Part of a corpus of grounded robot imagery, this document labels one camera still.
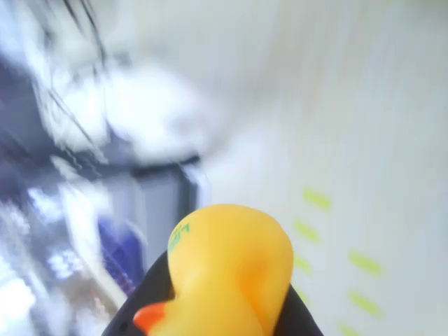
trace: white wall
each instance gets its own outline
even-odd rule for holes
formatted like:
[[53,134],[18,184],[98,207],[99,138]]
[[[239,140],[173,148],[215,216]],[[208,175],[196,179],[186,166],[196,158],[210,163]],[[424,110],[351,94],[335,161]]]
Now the white wall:
[[284,4],[276,57],[295,76],[206,160],[212,202],[279,220],[325,335],[445,335],[446,7]]

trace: green marking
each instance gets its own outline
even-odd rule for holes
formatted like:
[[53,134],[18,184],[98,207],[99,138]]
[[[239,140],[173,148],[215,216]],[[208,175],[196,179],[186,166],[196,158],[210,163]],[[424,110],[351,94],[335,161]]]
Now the green marking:
[[339,331],[343,336],[360,336],[353,328],[349,327],[345,323],[339,324]]
[[354,290],[349,290],[348,294],[353,304],[361,308],[364,312],[369,313],[370,315],[377,318],[382,317],[381,308],[376,303],[370,301],[365,296],[357,293]]
[[190,224],[179,228],[176,228],[175,231],[171,234],[171,238],[168,242],[168,253],[171,253],[174,250],[174,247],[180,242],[181,238],[185,236],[182,232],[189,233],[190,232]]
[[307,274],[311,275],[313,273],[313,269],[309,264],[308,260],[302,257],[294,255],[294,265]]
[[376,277],[384,272],[383,267],[378,262],[355,250],[349,251],[349,260],[360,270],[371,273]]
[[324,211],[329,211],[331,207],[331,201],[329,196],[316,192],[312,189],[305,189],[303,192],[303,198],[308,203],[321,208]]
[[311,243],[318,245],[321,241],[319,237],[319,232],[302,222],[301,220],[295,220],[294,228],[299,232],[299,235],[303,236],[305,239],[309,240]]

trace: yellow rubber duck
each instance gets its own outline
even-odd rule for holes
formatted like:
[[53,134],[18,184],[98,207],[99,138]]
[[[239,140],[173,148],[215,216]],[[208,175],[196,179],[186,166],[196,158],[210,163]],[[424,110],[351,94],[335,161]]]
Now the yellow rubber duck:
[[215,205],[186,216],[168,243],[176,297],[140,309],[151,336],[273,335],[293,271],[288,235],[272,217]]

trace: wire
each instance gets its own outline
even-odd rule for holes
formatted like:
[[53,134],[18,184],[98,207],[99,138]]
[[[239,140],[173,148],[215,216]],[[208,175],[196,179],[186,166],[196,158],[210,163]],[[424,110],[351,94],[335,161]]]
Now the wire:
[[71,19],[75,22],[75,25],[79,29],[79,32],[82,35],[85,35],[84,30],[81,27],[81,24],[79,23],[78,16],[76,16],[75,11],[73,10],[73,7],[71,6],[70,0],[64,0],[64,5],[65,5],[65,8],[67,8],[67,10],[68,10],[68,12],[71,16]]

